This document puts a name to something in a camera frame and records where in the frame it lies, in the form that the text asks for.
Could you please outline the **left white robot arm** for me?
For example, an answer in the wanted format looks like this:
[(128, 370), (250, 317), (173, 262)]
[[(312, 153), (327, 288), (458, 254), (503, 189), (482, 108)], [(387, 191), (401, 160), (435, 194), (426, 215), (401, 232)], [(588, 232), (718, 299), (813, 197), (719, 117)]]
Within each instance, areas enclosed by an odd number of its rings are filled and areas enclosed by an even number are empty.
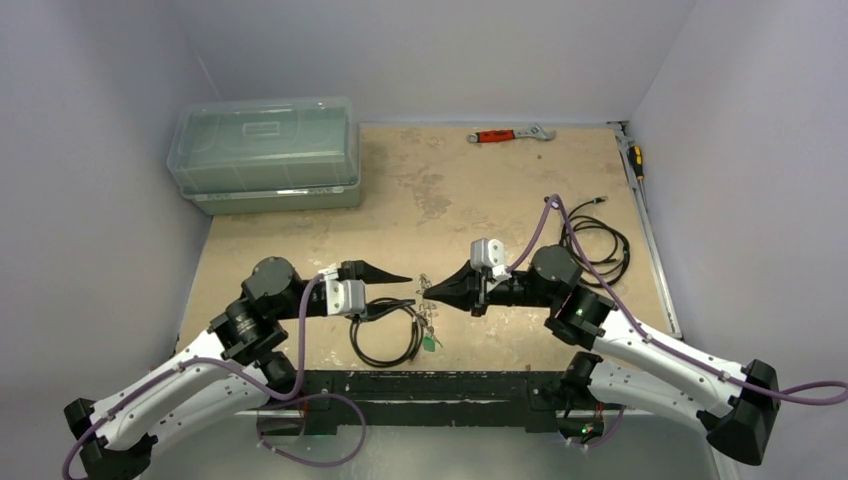
[(193, 341), (130, 386), (100, 400), (79, 398), (64, 409), (75, 442), (61, 467), (65, 479), (78, 460), (88, 479), (136, 479), (157, 448), (238, 412), (330, 399), (305, 394), (305, 347), (291, 362), (277, 346), (284, 320), (300, 327), (310, 317), (371, 320), (394, 307), (366, 301), (368, 284), (405, 283), (407, 277), (363, 260), (344, 261), (303, 279), (285, 258), (259, 261), (239, 297)]

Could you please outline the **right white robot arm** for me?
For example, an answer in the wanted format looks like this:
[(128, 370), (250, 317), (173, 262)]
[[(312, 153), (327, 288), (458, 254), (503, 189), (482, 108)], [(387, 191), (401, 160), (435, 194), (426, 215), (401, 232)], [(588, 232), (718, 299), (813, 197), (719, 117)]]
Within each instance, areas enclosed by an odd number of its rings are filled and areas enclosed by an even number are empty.
[(649, 411), (703, 430), (711, 447), (737, 462), (762, 464), (780, 409), (771, 365), (721, 359), (631, 323), (611, 299), (581, 285), (579, 266), (561, 246), (537, 250), (526, 271), (508, 271), (502, 251), (496, 240), (474, 242), (471, 259), (427, 287), (424, 299), (475, 317), (491, 306), (545, 308), (553, 336), (587, 352), (589, 361), (561, 381), (569, 404), (596, 399)]

